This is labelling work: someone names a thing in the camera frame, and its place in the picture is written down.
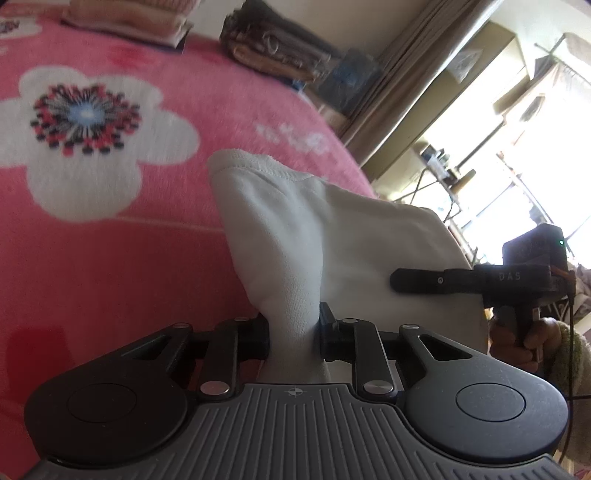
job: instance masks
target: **person's arm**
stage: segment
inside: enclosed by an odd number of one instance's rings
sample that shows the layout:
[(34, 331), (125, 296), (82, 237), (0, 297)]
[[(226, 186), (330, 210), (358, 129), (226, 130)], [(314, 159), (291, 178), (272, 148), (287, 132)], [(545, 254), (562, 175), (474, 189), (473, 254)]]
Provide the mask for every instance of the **person's arm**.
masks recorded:
[[(570, 328), (554, 319), (534, 322), (524, 340), (525, 348), (515, 346), (515, 336), (502, 326), (494, 324), (490, 332), (493, 357), (528, 372), (535, 372), (538, 364), (531, 350), (540, 345), (544, 348), (546, 380), (565, 396), (569, 393)], [(575, 332), (573, 355), (573, 391), (575, 395), (591, 394), (591, 346)], [(558, 446), (564, 448), (566, 435)], [(591, 465), (591, 400), (574, 402), (574, 422), (566, 456), (571, 460)]]

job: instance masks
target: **brown curtain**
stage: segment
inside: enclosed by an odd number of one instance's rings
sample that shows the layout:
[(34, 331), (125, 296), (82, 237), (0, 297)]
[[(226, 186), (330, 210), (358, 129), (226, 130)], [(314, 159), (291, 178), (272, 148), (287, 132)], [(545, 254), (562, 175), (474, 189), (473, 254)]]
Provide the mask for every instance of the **brown curtain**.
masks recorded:
[(431, 0), (380, 55), (384, 73), (341, 135), (365, 164), (502, 0)]

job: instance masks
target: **bed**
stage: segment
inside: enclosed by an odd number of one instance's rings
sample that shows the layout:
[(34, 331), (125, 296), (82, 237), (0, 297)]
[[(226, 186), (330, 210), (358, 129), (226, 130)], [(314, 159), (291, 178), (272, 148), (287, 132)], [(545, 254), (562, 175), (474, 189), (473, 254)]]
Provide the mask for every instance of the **bed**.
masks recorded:
[(254, 313), (207, 180), (223, 148), (372, 195), (306, 99), (187, 39), (179, 55), (0, 8), (0, 472), (37, 460), (47, 378), (174, 322)]

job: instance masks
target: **ribbed gray surface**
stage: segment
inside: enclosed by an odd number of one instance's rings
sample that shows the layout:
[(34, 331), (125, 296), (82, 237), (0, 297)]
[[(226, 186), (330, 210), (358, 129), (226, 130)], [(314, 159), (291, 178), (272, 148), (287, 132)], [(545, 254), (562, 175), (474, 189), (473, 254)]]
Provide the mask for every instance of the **ribbed gray surface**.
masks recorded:
[(549, 457), (513, 468), (455, 462), (427, 448), (390, 406), (345, 385), (247, 385), (200, 406), (187, 429), (134, 465), (74, 470), (40, 462), (26, 480), (563, 480)]

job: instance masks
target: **stack of folded clothing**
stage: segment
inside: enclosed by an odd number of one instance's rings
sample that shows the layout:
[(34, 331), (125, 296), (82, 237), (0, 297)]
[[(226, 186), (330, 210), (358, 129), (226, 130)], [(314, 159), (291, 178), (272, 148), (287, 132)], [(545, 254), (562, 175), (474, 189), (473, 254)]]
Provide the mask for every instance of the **stack of folded clothing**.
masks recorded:
[(198, 0), (70, 0), (62, 20), (75, 27), (176, 48), (193, 24)]
[(246, 0), (226, 17), (222, 44), (236, 61), (259, 72), (299, 82), (328, 75), (342, 54), (262, 0)]

